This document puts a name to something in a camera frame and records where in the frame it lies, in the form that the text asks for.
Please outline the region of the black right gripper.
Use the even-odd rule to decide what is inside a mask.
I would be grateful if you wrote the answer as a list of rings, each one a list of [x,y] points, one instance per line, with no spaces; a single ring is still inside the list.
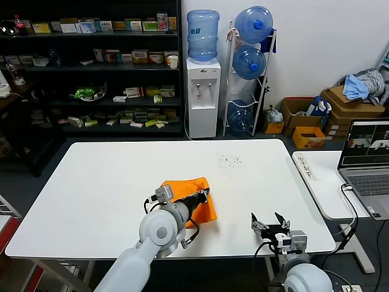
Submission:
[[[290,224],[289,220],[286,220],[279,213],[275,213],[275,216],[280,224],[270,224],[266,225],[259,221],[255,214],[251,213],[251,229],[254,233],[261,235],[262,233],[267,234],[267,239],[271,243],[290,243]]]

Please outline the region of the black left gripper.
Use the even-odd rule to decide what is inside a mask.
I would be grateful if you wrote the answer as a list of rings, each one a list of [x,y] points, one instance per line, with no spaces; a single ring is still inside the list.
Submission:
[[[190,212],[193,212],[200,204],[207,204],[210,197],[208,196],[210,192],[209,188],[202,189],[200,193],[194,193],[185,198],[185,205]]]

